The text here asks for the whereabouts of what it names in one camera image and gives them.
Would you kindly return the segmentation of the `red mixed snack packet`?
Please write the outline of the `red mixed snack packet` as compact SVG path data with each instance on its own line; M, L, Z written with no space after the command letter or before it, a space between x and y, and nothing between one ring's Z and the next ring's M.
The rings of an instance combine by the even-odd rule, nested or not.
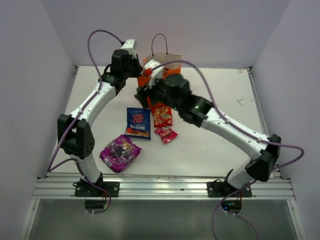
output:
M155 128L171 127L173 125L172 109L170 107L154 107L151 109Z

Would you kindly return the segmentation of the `pink candy packet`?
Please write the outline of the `pink candy packet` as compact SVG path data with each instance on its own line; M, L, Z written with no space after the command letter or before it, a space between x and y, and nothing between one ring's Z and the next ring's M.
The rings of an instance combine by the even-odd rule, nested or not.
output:
M169 126L158 127L154 132L160 136L164 144L168 144L178 136Z

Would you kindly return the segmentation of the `blue Burts chips bag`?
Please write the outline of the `blue Burts chips bag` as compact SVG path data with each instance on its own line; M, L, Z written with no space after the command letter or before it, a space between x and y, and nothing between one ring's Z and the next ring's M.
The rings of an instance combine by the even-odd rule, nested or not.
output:
M151 110L128 107L126 109L126 129L124 135L130 138L151 140Z

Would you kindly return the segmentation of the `purple candy bag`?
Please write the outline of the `purple candy bag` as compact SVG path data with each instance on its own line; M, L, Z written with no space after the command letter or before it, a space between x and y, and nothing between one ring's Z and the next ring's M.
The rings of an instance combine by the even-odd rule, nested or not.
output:
M129 137L122 134L109 142L99 157L113 172L120 173L138 157L141 150Z

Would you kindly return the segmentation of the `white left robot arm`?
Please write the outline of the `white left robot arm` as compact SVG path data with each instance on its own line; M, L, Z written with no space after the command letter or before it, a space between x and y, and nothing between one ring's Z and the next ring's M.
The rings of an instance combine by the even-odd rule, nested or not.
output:
M92 154L95 139L91 127L103 108L125 87L128 78L141 75L139 57L132 46L122 46L113 52L110 71L104 72L92 93L70 114L61 114L57 120L58 147L74 157L87 181L86 190L92 196L103 193L99 171Z

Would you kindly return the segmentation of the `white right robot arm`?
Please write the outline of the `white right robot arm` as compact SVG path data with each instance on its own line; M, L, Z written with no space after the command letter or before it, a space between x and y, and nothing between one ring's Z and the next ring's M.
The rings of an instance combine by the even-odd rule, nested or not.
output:
M162 103L176 110L185 122L219 135L247 154L249 159L230 170L218 188L223 194L232 197L251 181L269 180L280 155L281 137L255 132L233 119L221 117L212 102L192 93L189 81L181 74L158 78L153 86L148 83L139 86L135 98L143 107Z

